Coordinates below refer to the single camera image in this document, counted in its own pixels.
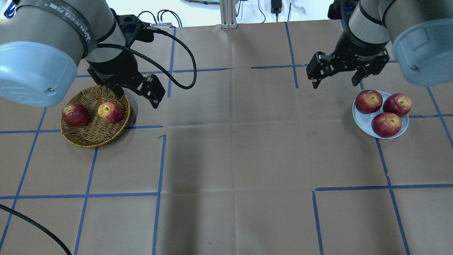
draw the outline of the white plate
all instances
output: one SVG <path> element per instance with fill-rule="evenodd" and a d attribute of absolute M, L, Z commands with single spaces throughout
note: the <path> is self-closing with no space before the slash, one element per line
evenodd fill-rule
<path fill-rule="evenodd" d="M 378 91 L 378 92 L 382 96 L 382 102 L 385 102 L 386 99 L 390 96 L 390 94 L 388 94 L 388 93 L 385 93 L 382 91 Z M 352 104 L 352 116 L 354 117 L 354 121 L 356 122 L 356 124 L 359 126 L 359 128 L 363 132 L 367 133 L 368 135 L 370 135 L 372 137 L 381 138 L 381 139 L 392 139 L 392 138 L 402 135 L 406 131 L 407 126 L 409 126 L 409 115 L 408 114 L 406 114 L 405 116 L 403 116 L 401 118 L 401 130 L 392 137 L 381 137 L 381 136 L 378 136 L 373 131 L 373 129 L 371 128 L 371 121 L 374 119 L 374 117 L 376 117 L 376 115 L 383 113 L 383 112 L 384 111 L 382 110 L 382 107 L 381 107 L 379 109 L 379 111 L 377 111 L 375 113 L 363 114 L 363 113 L 359 112 L 359 110 L 357 110 L 356 101 L 354 101 L 354 103 Z"/>

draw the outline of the white cable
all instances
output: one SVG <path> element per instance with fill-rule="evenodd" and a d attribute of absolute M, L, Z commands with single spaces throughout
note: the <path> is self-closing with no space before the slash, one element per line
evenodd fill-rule
<path fill-rule="evenodd" d="M 303 14 L 305 14 L 305 8 L 303 6 L 298 6 L 294 3 L 294 0 L 291 0 L 291 4 L 293 4 L 294 8 L 299 9 L 302 11 Z"/>

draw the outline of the blue plastic cap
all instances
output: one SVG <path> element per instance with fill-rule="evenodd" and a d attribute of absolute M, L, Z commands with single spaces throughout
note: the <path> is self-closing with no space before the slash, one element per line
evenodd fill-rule
<path fill-rule="evenodd" d="M 412 84 L 453 81 L 453 19 L 426 21 L 407 29 L 395 39 L 393 55 Z"/>
<path fill-rule="evenodd" d="M 77 76 L 63 51 L 46 44 L 0 45 L 0 96 L 20 104 L 49 107 L 60 103 Z"/>

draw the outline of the apple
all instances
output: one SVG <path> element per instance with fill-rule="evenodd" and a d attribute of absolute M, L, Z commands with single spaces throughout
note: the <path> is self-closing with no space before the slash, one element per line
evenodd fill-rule
<path fill-rule="evenodd" d="M 382 96 L 375 90 L 364 90 L 357 95 L 355 105 L 363 114 L 375 113 L 382 106 Z"/>
<path fill-rule="evenodd" d="M 384 102 L 382 110 L 385 113 L 394 113 L 398 117 L 403 117 L 412 109 L 412 100 L 401 93 L 393 94 Z"/>
<path fill-rule="evenodd" d="M 371 121 L 371 128 L 381 137 L 392 137 L 401 130 L 401 119 L 394 113 L 380 113 Z"/>
<path fill-rule="evenodd" d="M 99 106 L 98 115 L 110 123 L 116 123 L 123 118 L 123 111 L 114 102 L 103 103 Z"/>
<path fill-rule="evenodd" d="M 90 113 L 80 104 L 70 103 L 61 110 L 63 120 L 69 126 L 82 127 L 90 121 Z"/>

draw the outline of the woven basket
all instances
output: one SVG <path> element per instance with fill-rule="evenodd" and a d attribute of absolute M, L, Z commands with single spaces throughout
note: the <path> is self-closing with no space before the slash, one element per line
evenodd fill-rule
<path fill-rule="evenodd" d="M 123 111 L 123 118 L 117 123 L 109 123 L 99 117 L 97 110 L 106 102 L 116 103 Z M 90 122 L 83 127 L 72 127 L 60 119 L 60 129 L 63 137 L 72 145 L 91 148 L 113 141 L 126 127 L 130 117 L 130 102 L 126 94 L 118 99 L 115 94 L 105 87 L 93 86 L 75 95 L 69 103 L 85 106 L 90 113 Z"/>

